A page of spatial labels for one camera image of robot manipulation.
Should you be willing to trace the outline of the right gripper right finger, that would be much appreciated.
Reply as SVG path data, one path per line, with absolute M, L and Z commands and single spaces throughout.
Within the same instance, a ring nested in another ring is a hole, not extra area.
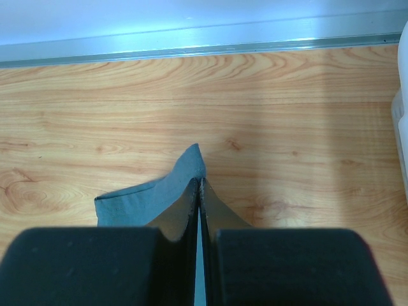
M 200 183 L 208 305 L 391 305 L 370 247 L 342 228 L 255 228 Z

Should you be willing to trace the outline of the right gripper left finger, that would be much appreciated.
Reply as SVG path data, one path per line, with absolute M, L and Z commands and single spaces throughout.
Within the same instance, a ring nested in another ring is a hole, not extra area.
M 198 182 L 145 226 L 31 228 L 1 262 L 2 305 L 192 305 Z

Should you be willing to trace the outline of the grey blue t shirt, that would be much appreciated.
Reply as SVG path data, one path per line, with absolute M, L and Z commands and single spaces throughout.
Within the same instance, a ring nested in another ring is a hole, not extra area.
M 94 199 L 98 226 L 144 226 L 179 199 L 192 179 L 207 170 L 197 143 L 188 147 L 165 176 Z

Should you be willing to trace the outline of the white plastic laundry basket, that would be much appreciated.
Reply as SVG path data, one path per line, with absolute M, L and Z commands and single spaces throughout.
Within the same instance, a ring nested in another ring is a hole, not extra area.
M 391 116 L 397 142 L 398 157 L 407 198 L 407 24 L 398 44 L 398 74 L 400 88 L 391 104 Z

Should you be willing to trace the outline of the rear aluminium table rail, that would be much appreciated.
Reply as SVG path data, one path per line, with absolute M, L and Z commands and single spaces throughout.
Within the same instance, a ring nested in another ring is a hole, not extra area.
M 398 43 L 407 10 L 1 46 L 1 67 L 49 66 Z

